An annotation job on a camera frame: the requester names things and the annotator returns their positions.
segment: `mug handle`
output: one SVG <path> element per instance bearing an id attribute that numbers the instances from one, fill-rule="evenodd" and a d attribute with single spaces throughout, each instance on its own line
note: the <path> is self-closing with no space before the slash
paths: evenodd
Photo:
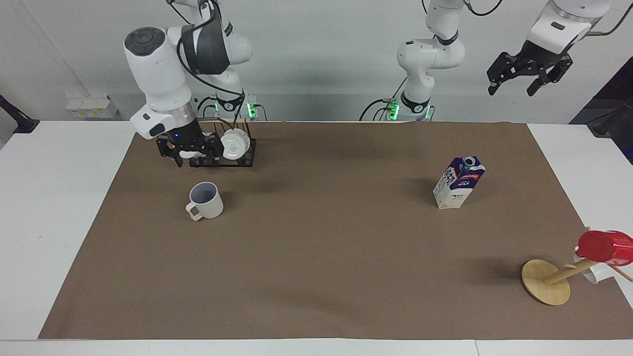
<path id="1" fill-rule="evenodd" d="M 191 210 L 193 210 L 193 208 L 196 207 L 196 204 L 192 201 L 191 203 L 187 204 L 187 206 L 185 207 L 185 210 L 187 210 L 187 212 L 189 213 L 189 216 L 191 216 L 191 218 L 193 219 L 193 221 L 198 221 L 200 219 L 202 219 L 202 214 L 200 214 L 198 212 L 198 214 L 194 215 Z"/>

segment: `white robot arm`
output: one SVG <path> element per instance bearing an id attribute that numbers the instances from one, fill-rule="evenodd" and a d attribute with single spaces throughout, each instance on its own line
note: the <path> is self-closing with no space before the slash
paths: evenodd
<path id="1" fill-rule="evenodd" d="M 200 11 L 207 19 L 200 25 L 168 30 L 144 27 L 131 32 L 124 46 L 132 75 L 147 100 L 130 122 L 143 138 L 156 137 L 160 153 L 179 166 L 183 159 L 191 158 L 238 160 L 251 142 L 243 130 L 234 127 L 221 139 L 215 133 L 205 134 L 196 119 L 185 70 L 217 75 L 230 65 L 217 3 L 203 2 Z M 243 92 L 229 94 L 243 97 Z"/>
<path id="2" fill-rule="evenodd" d="M 208 13 L 199 11 L 198 0 L 167 0 L 167 2 L 187 6 L 191 10 L 190 18 L 193 19 L 196 25 L 208 20 Z M 225 32 L 224 39 L 230 65 L 238 65 L 251 60 L 253 57 L 253 45 L 251 41 L 235 31 L 235 28 L 225 15 L 222 15 L 221 20 L 222 28 Z M 218 117 L 232 120 L 237 110 L 242 117 L 252 116 L 250 107 L 255 104 L 255 98 L 249 95 L 242 87 L 240 77 L 233 68 L 229 67 L 220 74 L 209 75 L 208 78 L 209 81 L 217 87 L 242 93 L 242 95 L 235 95 L 226 91 L 215 91 L 215 97 L 218 99 Z"/>
<path id="3" fill-rule="evenodd" d="M 435 86 L 429 70 L 454 68 L 463 61 L 465 48 L 458 38 L 463 7 L 463 0 L 431 0 L 426 24 L 435 36 L 408 41 L 398 49 L 398 64 L 407 74 L 406 86 L 396 96 L 398 118 L 425 120 Z"/>
<path id="4" fill-rule="evenodd" d="M 501 53 L 488 69 L 493 95 L 501 83 L 521 75 L 538 77 L 527 88 L 533 96 L 547 83 L 556 83 L 573 61 L 567 51 L 609 11 L 610 0 L 549 0 L 516 56 Z"/>

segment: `black cable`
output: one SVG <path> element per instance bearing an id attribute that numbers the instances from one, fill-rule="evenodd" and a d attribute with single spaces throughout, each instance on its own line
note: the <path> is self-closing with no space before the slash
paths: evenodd
<path id="1" fill-rule="evenodd" d="M 206 98 L 202 99 L 200 101 L 200 103 L 198 104 L 198 108 L 197 110 L 200 111 L 200 108 L 202 108 L 202 106 L 204 105 L 204 102 L 207 100 L 217 100 L 218 98 L 214 97 L 214 96 L 207 96 Z"/>
<path id="2" fill-rule="evenodd" d="M 240 111 L 242 111 L 242 106 L 244 106 L 244 100 L 242 100 L 242 102 L 239 103 L 239 106 L 235 110 L 235 119 L 233 119 L 233 127 L 231 127 L 231 129 L 235 128 L 235 123 L 237 123 L 237 117 L 240 116 Z"/>
<path id="3" fill-rule="evenodd" d="M 363 121 L 363 117 L 365 116 L 365 114 L 367 113 L 367 111 L 369 111 L 369 109 L 378 104 L 378 103 L 388 103 L 388 101 L 386 101 L 385 99 L 378 99 L 378 100 L 374 100 L 372 101 L 371 104 L 367 105 L 367 107 L 363 110 L 363 113 L 360 114 L 360 118 L 358 119 L 358 121 Z"/>
<path id="4" fill-rule="evenodd" d="M 633 3 L 631 3 L 631 5 L 629 5 L 629 8 L 627 9 L 627 11 L 624 13 L 624 15 L 622 15 L 622 18 L 620 19 L 620 21 L 618 21 L 618 23 L 608 32 L 590 32 L 587 34 L 587 36 L 608 36 L 612 33 L 614 33 L 614 31 L 616 31 L 618 29 L 618 27 L 622 24 L 622 22 L 624 22 L 624 19 L 627 18 L 627 16 L 629 15 L 631 8 L 633 8 Z"/>
<path id="5" fill-rule="evenodd" d="M 205 107 L 204 107 L 204 109 L 202 110 L 202 117 L 203 117 L 203 118 L 205 118 L 205 117 L 206 117 L 206 116 L 205 116 L 205 114 L 204 114 L 204 113 L 206 112 L 206 110 L 207 110 L 208 108 L 212 108 L 212 107 L 214 107 L 214 106 L 213 106 L 213 105 L 207 105 L 207 106 L 205 106 Z"/>
<path id="6" fill-rule="evenodd" d="M 218 10 L 218 14 L 219 14 L 220 7 L 217 6 L 217 2 L 215 2 L 215 0 L 210 0 L 210 1 L 212 3 L 214 3 L 213 7 Z M 212 12 L 211 13 L 211 17 L 209 17 L 209 20 L 206 20 L 205 22 L 203 22 L 203 23 L 201 23 L 201 24 L 199 24 L 197 26 L 193 26 L 191 29 L 189 29 L 187 31 L 193 32 L 195 30 L 198 30 L 198 29 L 202 28 L 203 26 L 206 26 L 207 24 L 211 23 L 214 19 L 215 19 L 215 12 Z M 180 36 L 180 38 L 178 39 L 178 43 L 176 44 L 176 54 L 178 55 L 178 60 L 180 61 L 180 65 L 182 65 L 182 67 L 185 68 L 187 73 L 189 73 L 192 77 L 196 78 L 199 82 L 203 83 L 206 86 L 212 87 L 212 88 L 214 88 L 216 90 L 219 90 L 219 91 L 227 92 L 229 94 L 239 95 L 239 96 L 242 95 L 239 92 L 234 92 L 234 91 L 230 91 L 230 90 L 224 89 L 222 87 L 214 86 L 213 84 L 211 84 L 211 83 L 205 81 L 204 79 L 198 77 L 197 74 L 192 72 L 192 70 L 187 65 L 185 65 L 185 61 L 182 59 L 182 54 L 180 54 L 180 47 L 181 46 L 182 46 L 182 36 Z"/>
<path id="7" fill-rule="evenodd" d="M 600 116 L 598 116 L 598 117 L 596 117 L 596 118 L 592 118 L 592 119 L 591 119 L 588 123 L 586 123 L 586 125 L 591 124 L 592 122 L 596 121 L 596 120 L 597 120 L 597 119 L 599 119 L 599 118 L 603 118 L 603 117 L 605 117 L 605 116 L 609 116 L 609 115 L 611 115 L 611 114 L 614 114 L 614 113 L 615 113 L 616 111 L 618 111 L 618 110 L 619 110 L 619 109 L 616 109 L 616 110 L 613 110 L 613 111 L 611 111 L 611 112 L 608 112 L 608 113 L 606 113 L 606 114 L 604 114 L 604 115 L 600 115 Z"/>
<path id="8" fill-rule="evenodd" d="M 396 97 L 396 94 L 400 91 L 400 89 L 404 85 L 404 82 L 406 82 L 406 77 L 404 77 L 404 79 L 402 80 L 402 83 L 400 83 L 400 86 L 396 89 L 394 94 L 391 96 L 391 99 Z M 389 107 L 389 104 L 385 105 L 385 111 L 382 112 L 382 114 L 380 115 L 380 120 L 378 120 L 378 121 L 382 121 L 382 117 L 385 115 L 385 112 L 387 111 L 387 107 Z"/>
<path id="9" fill-rule="evenodd" d="M 264 111 L 264 120 L 268 121 L 268 115 L 266 115 L 266 108 L 262 104 L 253 105 L 255 108 L 261 108 Z"/>
<path id="10" fill-rule="evenodd" d="M 433 114 L 431 114 L 431 118 L 429 119 L 429 122 L 433 122 L 433 117 L 435 116 L 435 106 L 431 105 L 429 107 L 429 109 L 427 110 L 427 115 L 429 114 L 429 110 L 433 109 Z"/>
<path id="11" fill-rule="evenodd" d="M 184 20 L 184 22 L 188 23 L 189 25 L 191 25 L 191 22 L 189 22 L 184 16 L 182 16 L 182 14 L 180 13 L 180 11 L 178 11 L 178 9 L 173 5 L 173 0 L 167 0 L 167 3 L 169 4 L 169 6 L 172 7 L 172 9 L 174 11 L 176 11 L 176 13 L 178 14 L 178 16 L 180 16 L 181 19 Z"/>
<path id="12" fill-rule="evenodd" d="M 218 10 L 218 15 L 220 15 L 220 19 L 222 19 L 222 10 L 220 10 L 220 4 L 218 4 L 218 2 L 215 1 L 215 0 L 208 0 L 207 3 L 209 1 L 211 1 L 213 3 L 213 8 Z M 202 17 L 202 10 L 201 9 L 199 9 L 199 10 L 200 10 L 200 17 Z"/>
<path id="13" fill-rule="evenodd" d="M 372 121 L 376 121 L 376 116 L 378 116 L 378 113 L 379 113 L 379 112 L 381 112 L 381 111 L 382 111 L 382 113 L 384 114 L 384 113 L 385 113 L 385 111 L 387 111 L 387 108 L 380 108 L 380 109 L 376 110 L 376 113 L 374 113 L 374 114 L 373 114 L 373 119 L 372 119 Z"/>
<path id="14" fill-rule="evenodd" d="M 492 8 L 492 10 L 490 10 L 490 11 L 488 11 L 488 12 L 486 12 L 486 13 L 478 13 L 478 12 L 476 12 L 475 10 L 473 10 L 473 7 L 472 7 L 472 5 L 470 5 L 470 3 L 468 3 L 468 4 L 467 4 L 467 8 L 470 10 L 470 12 L 472 12 L 472 13 L 473 13 L 473 15 L 477 15 L 477 16 L 488 16 L 488 15 L 490 15 L 491 13 L 493 13 L 493 12 L 494 12 L 494 10 L 496 10 L 496 9 L 499 7 L 499 5 L 501 5 L 501 3 L 502 3 L 502 2 L 503 2 L 503 0 L 499 0 L 499 2 L 497 3 L 497 5 L 495 5 L 495 6 Z"/>
<path id="15" fill-rule="evenodd" d="M 208 118 L 199 118 L 198 119 L 199 122 L 210 122 L 210 121 L 219 121 L 222 123 L 222 129 L 224 130 L 224 124 L 227 124 L 229 127 L 231 126 L 231 124 L 224 120 L 223 118 L 219 118 L 219 117 L 208 117 Z"/>

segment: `wooden pole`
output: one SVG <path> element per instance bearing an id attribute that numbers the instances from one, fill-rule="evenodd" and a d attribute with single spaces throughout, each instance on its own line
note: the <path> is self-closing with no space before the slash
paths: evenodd
<path id="1" fill-rule="evenodd" d="M 580 262 L 573 264 L 569 267 L 575 266 L 575 268 L 562 269 L 556 273 L 552 273 L 549 276 L 543 279 L 543 283 L 547 286 L 550 286 L 558 281 L 562 281 L 563 279 L 569 278 L 574 274 L 578 274 L 583 270 L 590 269 L 591 267 L 597 265 L 597 262 L 590 261 L 588 259 L 581 260 Z"/>
<path id="2" fill-rule="evenodd" d="M 633 282 L 633 278 L 631 278 L 631 276 L 629 276 L 628 274 L 626 274 L 623 270 L 619 269 L 618 267 L 615 266 L 611 266 L 611 268 L 615 271 L 618 272 L 618 274 L 620 274 L 622 277 L 626 278 L 629 282 Z"/>

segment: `red mug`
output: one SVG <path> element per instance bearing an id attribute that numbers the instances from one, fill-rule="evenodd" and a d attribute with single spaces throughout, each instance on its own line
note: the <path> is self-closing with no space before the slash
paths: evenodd
<path id="1" fill-rule="evenodd" d="M 593 262 L 626 266 L 633 262 L 633 239 L 620 231 L 587 231 L 578 241 L 576 255 Z"/>

